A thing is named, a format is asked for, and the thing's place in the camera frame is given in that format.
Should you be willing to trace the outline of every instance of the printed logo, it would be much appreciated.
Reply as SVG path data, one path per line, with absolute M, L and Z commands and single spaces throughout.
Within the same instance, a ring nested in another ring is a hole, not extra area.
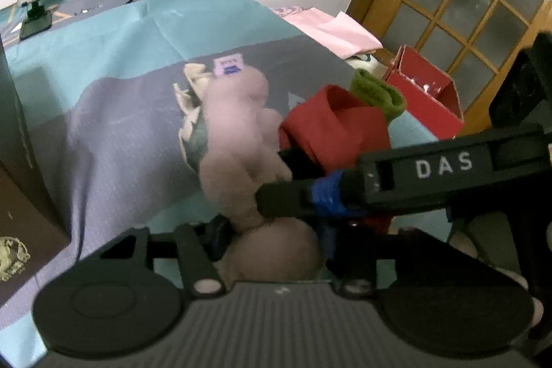
M 236 53 L 226 57 L 215 58 L 215 68 L 213 73 L 215 77 L 231 75 L 240 72 L 244 68 L 244 58 L 242 54 Z
M 471 162 L 470 153 L 468 151 L 462 151 L 462 153 L 458 154 L 458 162 L 459 169 L 463 171 L 471 170 L 474 166 Z M 432 174 L 431 169 L 432 167 L 429 161 L 425 159 L 416 160 L 416 175 L 419 179 L 429 178 Z M 446 156 L 443 155 L 439 159 L 439 176 L 443 175 L 445 172 L 454 173 L 454 169 Z
M 0 237 L 0 280 L 8 282 L 20 275 L 30 254 L 23 242 L 15 237 Z

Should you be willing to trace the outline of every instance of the tag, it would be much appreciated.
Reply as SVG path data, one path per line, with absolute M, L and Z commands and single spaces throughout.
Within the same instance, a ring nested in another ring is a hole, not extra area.
M 215 58 L 215 68 L 213 70 L 215 77 L 231 75 L 240 72 L 244 68 L 244 58 L 241 53 L 228 55 L 226 57 Z

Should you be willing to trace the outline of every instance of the blue tape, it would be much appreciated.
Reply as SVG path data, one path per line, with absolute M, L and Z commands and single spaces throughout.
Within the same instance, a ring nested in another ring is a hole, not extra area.
M 311 202 L 317 215 L 321 217 L 361 217 L 365 215 L 365 211 L 351 210 L 341 203 L 339 181 L 343 172 L 343 170 L 336 170 L 324 178 L 317 179 L 311 186 Z

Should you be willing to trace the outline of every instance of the stuffed animal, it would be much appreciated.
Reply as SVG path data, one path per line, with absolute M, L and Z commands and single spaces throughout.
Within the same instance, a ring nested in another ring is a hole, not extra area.
M 197 172 L 199 161 L 205 156 L 207 148 L 207 133 L 201 105 L 213 73 L 206 71 L 204 64 L 198 63 L 187 63 L 183 72 L 190 88 L 183 90 L 178 83 L 173 83 L 178 106 L 184 113 L 182 128 L 178 130 L 178 142 L 184 162 Z M 282 122 L 280 113 L 265 108 L 261 110 L 260 115 L 259 126 L 264 142 L 271 149 L 280 150 L 278 134 L 274 133 Z
M 282 117 L 264 108 L 267 98 L 264 75 L 245 66 L 212 78 L 203 99 L 208 150 L 199 163 L 201 186 L 237 232 L 217 265 L 228 284 L 312 279 L 322 266 L 311 227 L 295 218 L 270 222 L 257 211 L 262 184 L 292 179 L 278 156 Z

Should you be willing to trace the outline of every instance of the plush toy ear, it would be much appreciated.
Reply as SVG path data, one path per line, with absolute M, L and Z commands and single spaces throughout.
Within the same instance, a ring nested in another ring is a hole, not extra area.
M 314 230 L 298 219 L 278 218 L 237 237 L 228 247 L 220 270 L 231 285 L 239 280 L 312 280 L 323 265 Z
M 173 89 L 175 90 L 176 102 L 178 103 L 180 110 L 185 115 L 190 114 L 194 110 L 195 106 L 193 97 L 189 93 L 189 89 L 180 89 L 178 83 L 173 83 Z
M 183 72 L 186 75 L 188 83 L 199 101 L 203 100 L 205 91 L 213 74 L 205 71 L 205 65 L 199 63 L 188 63 L 184 66 Z

